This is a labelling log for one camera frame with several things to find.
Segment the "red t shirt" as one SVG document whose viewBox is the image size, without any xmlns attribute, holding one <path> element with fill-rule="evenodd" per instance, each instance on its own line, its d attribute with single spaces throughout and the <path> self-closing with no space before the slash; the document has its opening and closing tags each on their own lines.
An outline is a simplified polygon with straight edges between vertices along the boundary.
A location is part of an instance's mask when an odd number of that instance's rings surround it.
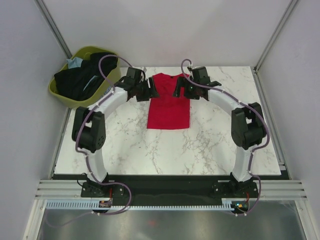
<svg viewBox="0 0 320 240">
<path fill-rule="evenodd" d="M 153 75 L 154 84 L 159 97 L 150 100 L 147 128 L 154 130 L 183 130 L 190 127 L 190 100 L 183 96 L 174 97 L 177 80 L 183 74 Z"/>
</svg>

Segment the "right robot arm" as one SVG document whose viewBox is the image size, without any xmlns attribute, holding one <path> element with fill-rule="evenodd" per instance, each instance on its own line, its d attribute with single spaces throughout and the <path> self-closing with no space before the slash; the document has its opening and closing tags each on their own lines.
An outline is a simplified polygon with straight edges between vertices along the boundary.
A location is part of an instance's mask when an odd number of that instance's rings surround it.
<svg viewBox="0 0 320 240">
<path fill-rule="evenodd" d="M 246 181 L 254 175 L 251 171 L 254 152 L 269 144 L 270 134 L 264 121 L 262 107 L 254 102 L 245 104 L 228 93 L 218 81 L 211 81 L 207 69 L 188 67 L 191 76 L 185 73 L 178 77 L 173 96 L 183 95 L 190 100 L 203 98 L 220 107 L 231 117 L 231 138 L 236 145 L 235 164 L 231 172 L 229 191 L 235 197 L 247 191 Z"/>
</svg>

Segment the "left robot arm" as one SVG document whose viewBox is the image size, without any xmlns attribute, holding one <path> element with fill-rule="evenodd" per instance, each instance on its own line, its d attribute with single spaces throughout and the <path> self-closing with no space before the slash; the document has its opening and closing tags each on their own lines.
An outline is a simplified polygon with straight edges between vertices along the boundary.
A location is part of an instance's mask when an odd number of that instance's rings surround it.
<svg viewBox="0 0 320 240">
<path fill-rule="evenodd" d="M 102 153 L 107 139 L 106 119 L 132 98 L 136 98 L 137 102 L 146 102 L 159 96 L 152 77 L 147 78 L 141 69 L 129 67 L 110 93 L 88 107 L 76 109 L 71 138 L 75 142 L 75 151 L 84 155 L 87 176 L 95 181 L 92 191 L 99 197 L 106 196 L 110 191 L 109 183 L 104 181 L 108 172 Z"/>
</svg>

